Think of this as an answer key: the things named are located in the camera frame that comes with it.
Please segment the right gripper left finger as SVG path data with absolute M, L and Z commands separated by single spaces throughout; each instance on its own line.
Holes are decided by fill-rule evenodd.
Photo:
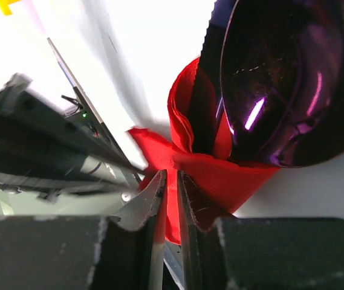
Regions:
M 0 289 L 161 289 L 166 183 L 112 216 L 0 217 Z

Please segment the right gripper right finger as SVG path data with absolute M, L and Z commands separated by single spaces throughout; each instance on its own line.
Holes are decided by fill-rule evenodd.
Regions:
M 344 289 L 344 219 L 240 219 L 177 183 L 186 289 Z

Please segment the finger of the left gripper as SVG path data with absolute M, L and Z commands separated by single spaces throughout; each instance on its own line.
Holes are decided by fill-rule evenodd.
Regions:
M 87 130 L 28 91 L 30 80 L 15 74 L 0 90 L 0 186 L 12 193 L 60 195 L 137 193 L 115 176 L 138 168 Z

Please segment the red paper napkin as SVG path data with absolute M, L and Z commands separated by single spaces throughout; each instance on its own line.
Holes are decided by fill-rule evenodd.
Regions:
M 148 162 L 148 176 L 140 183 L 144 189 L 159 170 L 167 171 L 167 218 L 165 238 L 179 245 L 180 222 L 177 198 L 177 172 L 186 172 L 194 183 L 213 201 L 229 213 L 234 213 L 277 171 L 277 167 L 259 163 L 242 166 L 224 159 L 230 152 L 230 133 L 222 120 L 215 143 L 215 155 L 193 152 L 193 132 L 187 107 L 193 88 L 198 59 L 191 61 L 175 79 L 167 100 L 170 132 L 168 141 L 161 135 L 144 128 L 133 127 L 128 134 L 137 143 Z

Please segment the purple plastic spoon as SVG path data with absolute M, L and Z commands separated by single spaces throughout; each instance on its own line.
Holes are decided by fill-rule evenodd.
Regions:
M 344 152 L 344 1 L 237 1 L 221 56 L 234 161 L 306 167 Z

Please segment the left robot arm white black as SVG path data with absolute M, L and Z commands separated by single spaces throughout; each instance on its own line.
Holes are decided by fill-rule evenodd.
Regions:
M 60 195 L 136 195 L 142 170 L 133 166 L 101 120 L 59 53 L 75 96 L 74 110 L 59 112 L 13 74 L 0 89 L 0 189 Z

